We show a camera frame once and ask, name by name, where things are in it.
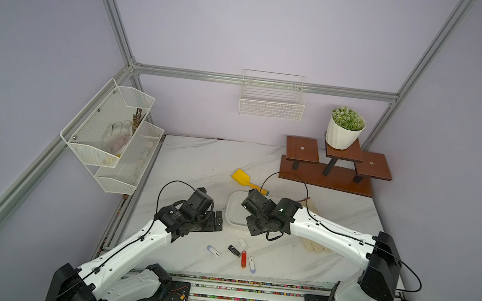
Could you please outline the white purple usb drive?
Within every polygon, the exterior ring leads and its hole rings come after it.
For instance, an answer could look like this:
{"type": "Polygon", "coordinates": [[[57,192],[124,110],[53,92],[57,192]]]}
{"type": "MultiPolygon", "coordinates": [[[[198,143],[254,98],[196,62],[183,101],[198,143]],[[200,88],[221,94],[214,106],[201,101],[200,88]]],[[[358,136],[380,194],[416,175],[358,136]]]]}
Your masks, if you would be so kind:
{"type": "Polygon", "coordinates": [[[255,274],[256,273],[256,266],[255,266],[255,261],[254,261],[254,258],[253,257],[249,257],[248,258],[248,265],[249,265],[249,269],[250,269],[250,273],[251,274],[255,274]]]}

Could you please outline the red usb drive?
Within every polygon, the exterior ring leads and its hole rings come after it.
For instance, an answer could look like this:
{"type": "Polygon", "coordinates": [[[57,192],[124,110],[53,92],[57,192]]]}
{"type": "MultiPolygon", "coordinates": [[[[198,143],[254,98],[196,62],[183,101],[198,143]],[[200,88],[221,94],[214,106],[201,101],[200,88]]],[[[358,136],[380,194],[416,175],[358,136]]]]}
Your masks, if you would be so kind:
{"type": "Polygon", "coordinates": [[[241,260],[241,267],[242,269],[245,269],[247,267],[247,252],[244,250],[241,252],[240,256],[241,260]]]}

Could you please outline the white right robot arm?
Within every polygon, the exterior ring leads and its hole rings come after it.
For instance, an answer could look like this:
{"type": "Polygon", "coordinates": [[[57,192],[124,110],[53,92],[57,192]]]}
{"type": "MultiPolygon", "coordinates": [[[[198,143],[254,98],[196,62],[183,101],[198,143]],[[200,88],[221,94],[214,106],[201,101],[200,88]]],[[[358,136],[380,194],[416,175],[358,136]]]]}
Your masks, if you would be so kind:
{"type": "Polygon", "coordinates": [[[340,281],[331,292],[332,301],[394,301],[400,256],[393,238],[385,233],[364,234],[342,227],[313,214],[306,205],[288,198],[275,203],[256,189],[242,201],[249,213],[247,227],[252,236],[264,234],[296,235],[329,248],[358,267],[346,281],[340,281]]]}

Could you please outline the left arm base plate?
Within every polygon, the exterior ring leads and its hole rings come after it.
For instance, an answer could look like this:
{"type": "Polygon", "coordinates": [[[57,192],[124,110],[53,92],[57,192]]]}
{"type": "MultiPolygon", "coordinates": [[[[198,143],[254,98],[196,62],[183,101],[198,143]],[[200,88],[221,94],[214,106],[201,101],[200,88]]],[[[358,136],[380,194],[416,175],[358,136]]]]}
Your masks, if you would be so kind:
{"type": "Polygon", "coordinates": [[[150,301],[187,301],[191,291],[189,282],[172,281],[162,285],[150,301]]]}

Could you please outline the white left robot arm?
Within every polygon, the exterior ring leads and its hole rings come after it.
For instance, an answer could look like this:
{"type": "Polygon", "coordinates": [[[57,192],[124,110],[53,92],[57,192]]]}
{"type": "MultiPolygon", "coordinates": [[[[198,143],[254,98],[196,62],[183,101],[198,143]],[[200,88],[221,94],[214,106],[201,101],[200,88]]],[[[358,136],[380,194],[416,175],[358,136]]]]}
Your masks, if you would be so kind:
{"type": "Polygon", "coordinates": [[[194,232],[220,232],[223,213],[204,188],[188,199],[161,207],[141,230],[94,260],[74,268],[61,266],[53,275],[45,301],[139,301],[164,298],[171,276],[159,264],[131,279],[125,275],[153,252],[194,232]]]}

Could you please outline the white blue usb drive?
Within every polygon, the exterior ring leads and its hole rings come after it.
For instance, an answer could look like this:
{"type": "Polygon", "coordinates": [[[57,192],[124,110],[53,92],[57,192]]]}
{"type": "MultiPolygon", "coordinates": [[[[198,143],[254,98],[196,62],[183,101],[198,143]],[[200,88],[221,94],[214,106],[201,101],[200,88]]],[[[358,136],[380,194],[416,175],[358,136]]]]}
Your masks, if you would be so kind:
{"type": "Polygon", "coordinates": [[[207,246],[207,250],[208,250],[211,254],[215,255],[216,257],[220,257],[220,252],[217,251],[212,245],[207,246]]]}

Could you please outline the black usb drive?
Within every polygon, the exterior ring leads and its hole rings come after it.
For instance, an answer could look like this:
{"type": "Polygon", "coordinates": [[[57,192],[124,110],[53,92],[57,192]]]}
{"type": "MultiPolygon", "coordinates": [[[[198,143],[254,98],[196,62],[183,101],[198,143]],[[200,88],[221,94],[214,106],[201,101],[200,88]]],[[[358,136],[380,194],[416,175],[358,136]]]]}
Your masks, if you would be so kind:
{"type": "Polygon", "coordinates": [[[235,255],[236,257],[241,257],[240,251],[238,251],[233,245],[230,245],[230,246],[228,247],[228,250],[229,250],[233,255],[235,255]]]}

